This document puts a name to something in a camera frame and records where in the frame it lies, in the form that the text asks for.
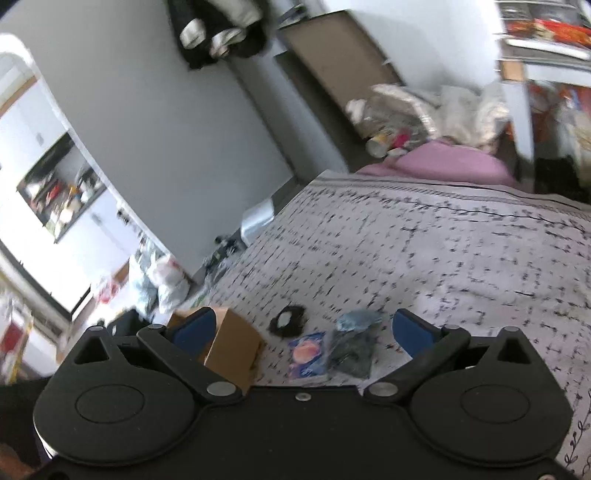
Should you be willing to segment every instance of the hanging clothes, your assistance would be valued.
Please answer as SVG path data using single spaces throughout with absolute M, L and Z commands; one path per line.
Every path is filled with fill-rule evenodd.
M 267 42 L 253 0 L 167 0 L 178 49 L 191 69 L 227 56 L 251 57 Z

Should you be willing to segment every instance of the gray wall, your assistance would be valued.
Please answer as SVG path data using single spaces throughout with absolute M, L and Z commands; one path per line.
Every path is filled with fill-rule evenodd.
M 21 0 L 0 31 L 31 50 L 94 161 L 188 272 L 291 178 L 227 66 L 187 70 L 162 0 Z
M 232 65 L 300 179 L 313 180 L 324 170 L 349 171 L 320 122 L 275 62 L 275 55 L 283 51 L 279 40 L 273 39 L 263 55 L 234 59 Z

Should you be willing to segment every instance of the blue gripper pad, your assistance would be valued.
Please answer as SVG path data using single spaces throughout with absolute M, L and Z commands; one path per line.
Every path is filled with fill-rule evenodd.
M 202 308 L 190 315 L 180 326 L 167 332 L 169 341 L 191 356 L 198 356 L 216 336 L 216 313 Z
M 411 357 L 431 348 L 441 339 L 441 330 L 407 309 L 398 309 L 392 318 L 394 339 Z

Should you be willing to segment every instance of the white plastic bag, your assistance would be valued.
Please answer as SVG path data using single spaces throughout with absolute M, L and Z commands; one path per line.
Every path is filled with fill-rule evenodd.
M 173 288 L 184 279 L 183 270 L 171 255 L 165 255 L 153 261 L 146 275 L 157 287 L 167 286 Z
M 181 305 L 189 294 L 189 282 L 183 278 L 177 285 L 168 286 L 166 284 L 158 287 L 158 309 L 160 313 L 167 314 Z
M 460 145 L 475 147 L 478 141 L 474 130 L 474 118 L 478 104 L 479 98 L 470 90 L 443 86 L 441 107 L 437 112 L 443 136 L 453 138 Z
M 429 139 L 434 140 L 441 137 L 437 124 L 437 112 L 429 103 L 419 97 L 408 93 L 404 88 L 397 85 L 379 84 L 371 87 L 372 91 L 381 96 L 384 104 L 393 112 L 403 113 L 413 118 L 418 118 Z
M 148 318 L 158 300 L 158 289 L 142 271 L 135 255 L 129 258 L 128 282 L 135 309 L 142 317 Z
M 486 85 L 479 100 L 480 104 L 474 121 L 477 142 L 475 146 L 482 148 L 495 142 L 505 129 L 510 116 L 509 105 L 505 101 L 500 82 Z

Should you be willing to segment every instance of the white bedsheet with black marks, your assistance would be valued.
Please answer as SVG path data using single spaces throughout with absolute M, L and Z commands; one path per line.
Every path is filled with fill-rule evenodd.
M 559 460 L 591 469 L 591 209 L 559 196 L 325 172 L 270 224 L 215 287 L 268 342 L 257 383 L 287 384 L 288 346 L 267 332 L 288 304 L 307 308 L 305 333 L 345 312 L 405 307 L 473 335 L 520 327 L 575 410 Z M 383 326 L 372 378 L 409 360 Z

